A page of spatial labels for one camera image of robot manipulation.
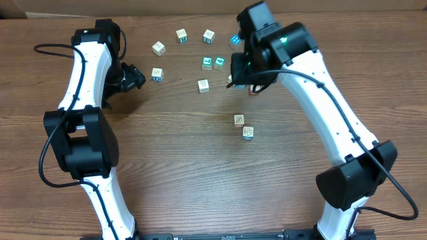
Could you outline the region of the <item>block with red side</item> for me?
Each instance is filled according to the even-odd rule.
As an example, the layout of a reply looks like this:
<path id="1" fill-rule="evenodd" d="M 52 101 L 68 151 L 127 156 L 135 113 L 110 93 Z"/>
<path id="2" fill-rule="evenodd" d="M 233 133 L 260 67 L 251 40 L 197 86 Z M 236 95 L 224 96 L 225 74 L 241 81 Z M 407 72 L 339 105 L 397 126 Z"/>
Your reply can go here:
<path id="1" fill-rule="evenodd" d="M 234 115 L 234 127 L 243 127 L 245 125 L 244 115 Z"/>

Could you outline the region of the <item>block with blue H side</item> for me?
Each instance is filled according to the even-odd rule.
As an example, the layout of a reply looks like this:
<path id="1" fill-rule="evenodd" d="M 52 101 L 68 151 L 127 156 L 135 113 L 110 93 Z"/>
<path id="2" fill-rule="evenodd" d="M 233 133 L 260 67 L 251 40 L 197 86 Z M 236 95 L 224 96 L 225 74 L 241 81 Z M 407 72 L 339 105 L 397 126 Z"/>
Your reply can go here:
<path id="1" fill-rule="evenodd" d="M 247 140 L 252 140 L 254 138 L 254 128 L 244 126 L 242 128 L 242 138 Z"/>

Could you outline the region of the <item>block with red G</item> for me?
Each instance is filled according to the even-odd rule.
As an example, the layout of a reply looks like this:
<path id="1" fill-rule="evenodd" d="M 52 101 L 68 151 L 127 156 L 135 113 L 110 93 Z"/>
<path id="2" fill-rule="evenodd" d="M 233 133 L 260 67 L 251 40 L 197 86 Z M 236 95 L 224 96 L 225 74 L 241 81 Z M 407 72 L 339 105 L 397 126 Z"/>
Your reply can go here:
<path id="1" fill-rule="evenodd" d="M 262 88 L 261 85 L 250 85 L 249 86 L 249 95 L 258 95 L 258 91 Z"/>

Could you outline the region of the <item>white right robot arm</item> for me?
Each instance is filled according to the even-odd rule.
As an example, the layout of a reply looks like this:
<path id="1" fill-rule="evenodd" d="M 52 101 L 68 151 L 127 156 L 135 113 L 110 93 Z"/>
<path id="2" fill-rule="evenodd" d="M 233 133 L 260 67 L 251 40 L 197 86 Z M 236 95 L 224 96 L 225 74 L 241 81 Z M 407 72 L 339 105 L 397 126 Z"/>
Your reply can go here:
<path id="1" fill-rule="evenodd" d="M 332 166 L 316 177 L 325 207 L 312 239 L 374 239 L 354 224 L 368 199 L 390 178 L 398 152 L 357 118 L 331 78 L 318 45 L 301 23 L 239 20 L 242 53 L 232 55 L 232 81 L 263 91 L 280 82 L 320 135 Z"/>

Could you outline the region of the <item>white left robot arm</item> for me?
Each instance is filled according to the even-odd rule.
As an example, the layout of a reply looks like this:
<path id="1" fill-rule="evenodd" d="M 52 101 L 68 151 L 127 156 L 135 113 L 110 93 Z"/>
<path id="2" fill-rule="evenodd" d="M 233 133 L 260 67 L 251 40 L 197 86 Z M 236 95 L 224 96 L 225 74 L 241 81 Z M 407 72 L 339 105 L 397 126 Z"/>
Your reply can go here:
<path id="1" fill-rule="evenodd" d="M 117 179 L 117 138 L 103 114 L 111 96 L 146 82 L 139 69 L 122 61 L 124 39 L 111 19 L 78 29 L 67 45 L 74 52 L 67 91 L 57 110 L 43 118 L 47 141 L 39 176 L 53 188 L 83 187 L 101 224 L 100 239 L 141 239 Z"/>

